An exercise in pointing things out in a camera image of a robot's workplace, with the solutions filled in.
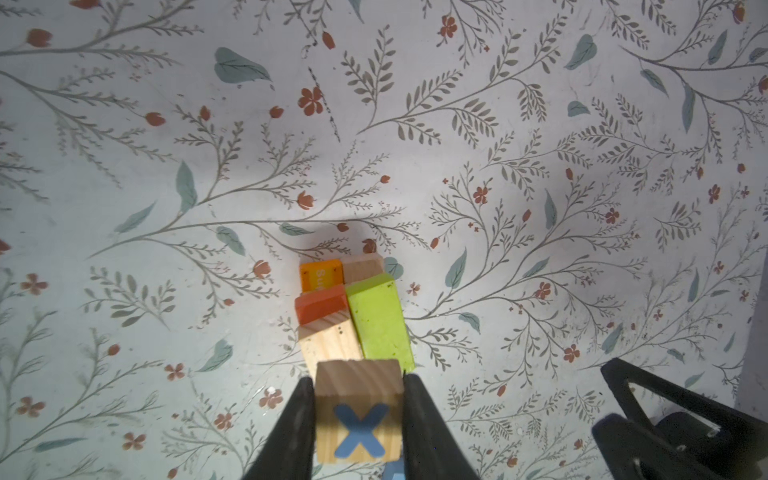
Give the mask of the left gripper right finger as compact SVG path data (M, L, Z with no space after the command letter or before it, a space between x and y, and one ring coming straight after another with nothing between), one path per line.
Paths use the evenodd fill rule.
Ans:
M408 480L478 479L453 438L421 378L406 374L403 457Z

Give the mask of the small letter cube X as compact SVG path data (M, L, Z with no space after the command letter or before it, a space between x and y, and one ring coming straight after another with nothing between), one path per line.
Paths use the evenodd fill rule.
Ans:
M398 361L320 362L314 391L320 463L382 463L401 457L405 389Z

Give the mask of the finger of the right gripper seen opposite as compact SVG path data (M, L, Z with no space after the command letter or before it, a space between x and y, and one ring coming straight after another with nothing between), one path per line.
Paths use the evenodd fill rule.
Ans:
M615 358L601 373L621 415L592 435L615 479L765 479L767 423ZM652 421L631 387L679 409Z

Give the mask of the orange yellow cylinder block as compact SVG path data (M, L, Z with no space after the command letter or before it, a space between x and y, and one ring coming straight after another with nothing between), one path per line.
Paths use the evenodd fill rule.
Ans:
M301 264L299 274L303 293L344 284L343 266L339 259Z

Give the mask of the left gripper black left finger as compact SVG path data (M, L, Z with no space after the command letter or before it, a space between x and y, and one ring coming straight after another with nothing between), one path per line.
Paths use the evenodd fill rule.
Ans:
M302 377L244 480L309 480L316 438L315 392Z

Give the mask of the natural wood rectangular block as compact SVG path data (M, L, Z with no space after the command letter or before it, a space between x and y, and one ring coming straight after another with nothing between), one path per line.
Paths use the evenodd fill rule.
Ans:
M340 261L346 285L366 280L384 272L384 259L378 253L344 256Z

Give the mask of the green wood block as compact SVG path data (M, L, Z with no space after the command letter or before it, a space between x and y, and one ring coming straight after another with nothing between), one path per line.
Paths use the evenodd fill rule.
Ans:
M415 361L396 282L388 273L345 286L364 358L397 360L410 373Z

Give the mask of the red wood block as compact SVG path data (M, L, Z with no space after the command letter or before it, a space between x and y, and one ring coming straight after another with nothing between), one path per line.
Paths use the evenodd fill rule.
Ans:
M303 293L295 300L295 311L300 325L347 309L348 301L343 284Z

